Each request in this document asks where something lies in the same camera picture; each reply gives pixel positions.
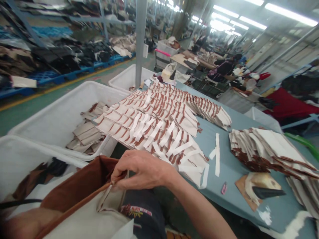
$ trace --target cut leather piece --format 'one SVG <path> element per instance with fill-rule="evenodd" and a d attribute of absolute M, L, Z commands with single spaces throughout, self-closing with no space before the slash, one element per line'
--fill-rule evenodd
<path fill-rule="evenodd" d="M 299 180 L 319 179 L 318 171 L 285 136 L 270 130 L 251 128 L 232 130 L 229 139 L 232 153 L 251 171 L 280 171 Z"/>

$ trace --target plastic bin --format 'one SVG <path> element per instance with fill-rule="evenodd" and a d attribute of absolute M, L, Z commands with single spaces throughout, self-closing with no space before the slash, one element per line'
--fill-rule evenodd
<path fill-rule="evenodd" d="M 252 107 L 244 115 L 246 115 L 247 117 L 252 118 L 253 120 L 269 127 L 270 129 L 272 129 L 276 132 L 282 133 L 282 130 L 281 130 L 280 125 L 279 125 L 277 120 L 275 120 L 270 115 L 265 114 L 264 112 L 258 110 L 255 107 Z"/>
<path fill-rule="evenodd" d="M 168 45 L 166 45 L 165 43 L 168 42 L 168 40 L 160 40 L 158 42 L 158 45 L 157 45 L 157 49 L 159 50 L 162 50 L 168 54 L 170 54 L 170 56 L 174 56 L 178 53 L 179 49 L 174 49 Z M 169 56 L 165 56 L 164 54 L 162 53 L 157 53 L 157 56 L 163 60 L 167 60 L 167 61 L 170 61 L 170 57 Z M 164 62 L 161 62 L 161 61 L 158 61 L 158 65 L 162 68 L 165 68 L 166 64 Z"/>
<path fill-rule="evenodd" d="M 13 193 L 31 170 L 52 157 L 80 168 L 88 164 L 13 135 L 0 138 L 0 155 L 0 201 Z"/>
<path fill-rule="evenodd" d="M 127 92 L 94 81 L 87 81 L 15 126 L 8 134 L 18 135 L 84 161 L 90 161 L 100 153 L 110 156 L 117 143 L 110 136 L 106 136 L 93 155 L 69 150 L 65 146 L 73 139 L 72 132 L 83 120 L 81 112 L 86 112 L 99 101 L 111 106 L 128 95 Z"/>
<path fill-rule="evenodd" d="M 109 85 L 115 89 L 130 94 L 131 92 L 129 91 L 129 88 L 132 86 L 135 87 L 135 70 L 136 65 L 131 65 L 122 73 L 118 74 L 112 80 L 110 80 Z M 151 78 L 154 74 L 156 73 L 142 67 L 141 82 L 148 78 Z"/>

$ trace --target finger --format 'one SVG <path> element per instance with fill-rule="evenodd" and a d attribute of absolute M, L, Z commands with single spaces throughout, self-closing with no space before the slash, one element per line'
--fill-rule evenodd
<path fill-rule="evenodd" d="M 128 179 L 121 179 L 115 184 L 114 190 L 133 190 L 133 189 L 141 189 L 141 180 L 139 179 L 138 175 L 134 175 Z"/>
<path fill-rule="evenodd" d="M 136 172 L 137 171 L 136 162 L 137 160 L 135 157 L 126 158 L 126 159 L 121 158 L 113 170 L 113 173 L 111 175 L 111 181 L 114 181 L 116 178 L 118 178 L 122 174 L 122 172 L 126 170 L 131 170 L 133 172 Z"/>

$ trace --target metal pole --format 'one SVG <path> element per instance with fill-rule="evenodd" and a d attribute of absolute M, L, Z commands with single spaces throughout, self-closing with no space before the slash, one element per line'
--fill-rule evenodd
<path fill-rule="evenodd" d="M 29 25 L 27 18 L 25 15 L 20 11 L 20 9 L 15 4 L 14 0 L 7 0 L 7 4 L 11 7 L 12 11 L 20 18 L 23 22 L 24 26 L 26 27 L 30 36 L 34 39 L 35 43 L 40 47 L 47 47 L 38 37 L 38 35 L 33 31 L 32 27 Z"/>
<path fill-rule="evenodd" d="M 306 39 L 309 35 L 311 35 L 317 27 L 313 27 L 310 31 L 308 31 L 302 38 L 300 38 L 298 41 L 296 41 L 291 47 L 289 47 L 287 50 L 285 50 L 283 53 L 281 53 L 279 56 L 277 56 L 274 60 L 272 60 L 268 65 L 264 66 L 262 69 L 259 70 L 259 73 L 263 73 L 266 69 L 271 67 L 272 64 L 274 64 L 276 61 L 281 59 L 283 56 L 285 56 L 288 52 L 290 52 L 291 49 L 293 49 L 295 46 L 299 45 L 304 39 Z"/>
<path fill-rule="evenodd" d="M 145 38 L 147 0 L 138 0 L 136 15 L 136 70 L 135 88 L 138 89 L 142 79 L 142 60 Z"/>
<path fill-rule="evenodd" d="M 202 18 L 203 14 L 204 14 L 204 12 L 205 12 L 205 9 L 206 9 L 206 7 L 207 7 L 207 5 L 208 5 L 208 3 L 209 3 L 209 0 L 206 0 L 205 6 L 204 6 L 204 8 L 203 8 L 203 10 L 202 10 L 202 13 L 200 14 L 200 17 L 199 17 L 197 23 L 195 24 L 195 27 L 194 27 L 194 30 L 193 30 L 192 35 L 190 36 L 190 39 L 193 39 L 194 34 L 195 34 L 195 31 L 197 30 L 197 27 L 199 26 L 199 20 Z"/>
<path fill-rule="evenodd" d="M 104 5 L 102 4 L 102 0 L 99 0 L 99 5 L 100 5 L 101 18 L 102 18 L 102 23 L 103 23 L 103 28 L 104 28 L 105 40 L 106 40 L 106 42 L 109 42 L 109 35 L 107 33 L 106 20 L 105 20 L 105 16 L 104 16 Z"/>
<path fill-rule="evenodd" d="M 155 1 L 155 12 L 154 12 L 154 16 L 153 16 L 153 25 L 155 25 L 156 11 L 157 11 L 157 0 Z"/>

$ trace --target floor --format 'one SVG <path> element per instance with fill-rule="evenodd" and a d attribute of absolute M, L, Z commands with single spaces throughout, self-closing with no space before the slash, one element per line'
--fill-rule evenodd
<path fill-rule="evenodd" d="M 130 65 L 135 64 L 135 62 L 135 59 L 131 59 L 118 65 L 102 69 L 93 74 L 83 75 L 76 80 L 61 85 L 48 85 L 38 89 L 36 94 L 29 97 L 16 96 L 2 100 L 0 102 L 0 136 L 7 134 L 12 127 L 23 122 L 39 110 L 79 86 L 84 81 L 92 80 L 108 85 L 109 80 Z M 143 67 L 146 69 L 153 71 L 154 64 L 154 53 L 150 53 L 147 59 L 143 59 Z M 118 144 L 112 156 L 114 158 L 120 158 L 124 151 L 125 147 Z M 163 205 L 166 218 L 171 222 L 171 225 L 180 232 L 187 233 L 192 238 L 200 238 L 195 228 L 192 226 L 186 212 L 175 199 L 174 195 L 163 187 L 156 188 L 155 193 L 158 196 L 160 203 Z M 211 203 L 227 220 L 238 238 L 255 238 L 256 233 L 260 233 L 260 231 L 250 222 L 221 208 L 212 201 Z"/>

